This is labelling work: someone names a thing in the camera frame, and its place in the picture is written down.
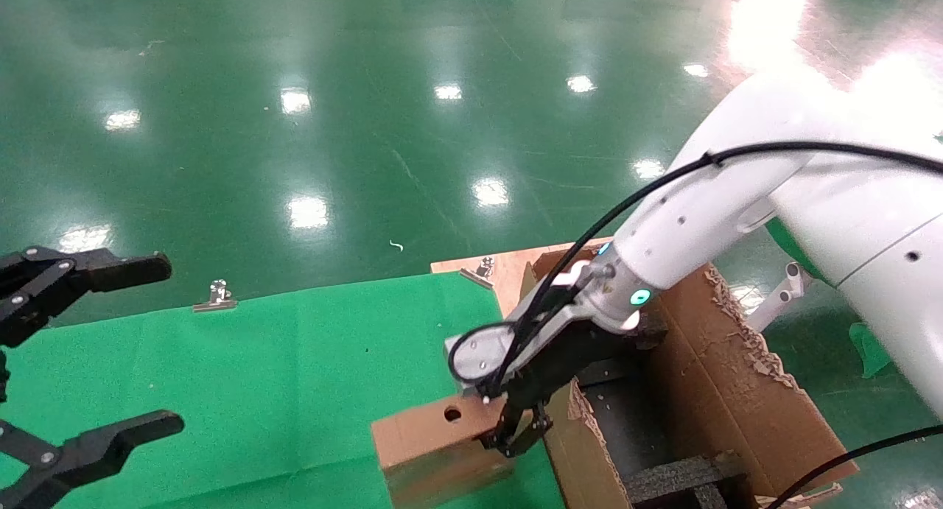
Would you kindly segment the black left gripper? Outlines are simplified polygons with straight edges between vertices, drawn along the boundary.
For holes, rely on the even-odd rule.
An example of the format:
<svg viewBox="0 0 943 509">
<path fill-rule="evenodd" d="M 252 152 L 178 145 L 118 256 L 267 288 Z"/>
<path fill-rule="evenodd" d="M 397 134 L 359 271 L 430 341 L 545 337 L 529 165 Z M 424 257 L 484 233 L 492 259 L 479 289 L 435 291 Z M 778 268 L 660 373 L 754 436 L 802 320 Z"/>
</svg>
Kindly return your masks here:
<svg viewBox="0 0 943 509">
<path fill-rule="evenodd" d="M 172 276 L 163 253 L 120 258 L 107 248 L 61 253 L 33 247 L 1 260 L 1 343 L 16 348 L 87 293 L 161 283 Z M 0 402 L 7 401 L 7 356 L 0 351 Z M 158 410 L 89 429 L 54 446 L 2 421 L 1 451 L 27 470 L 2 488 L 4 508 L 53 508 L 74 489 L 118 474 L 138 446 L 182 432 L 181 415 Z"/>
</svg>

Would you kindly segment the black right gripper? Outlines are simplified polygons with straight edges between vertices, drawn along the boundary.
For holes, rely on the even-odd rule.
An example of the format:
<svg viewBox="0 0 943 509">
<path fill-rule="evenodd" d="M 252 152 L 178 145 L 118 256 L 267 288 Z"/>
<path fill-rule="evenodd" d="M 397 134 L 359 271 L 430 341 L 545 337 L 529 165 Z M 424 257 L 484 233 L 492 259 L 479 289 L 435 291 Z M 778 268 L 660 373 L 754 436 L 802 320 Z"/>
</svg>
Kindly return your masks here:
<svg viewBox="0 0 943 509">
<path fill-rule="evenodd" d="M 528 452 L 553 427 L 546 411 L 552 394 L 593 362 L 622 354 L 634 345 L 634 335 L 604 331 L 590 321 L 569 324 L 509 379 L 506 404 L 496 426 L 483 435 L 483 448 L 504 458 Z"/>
</svg>

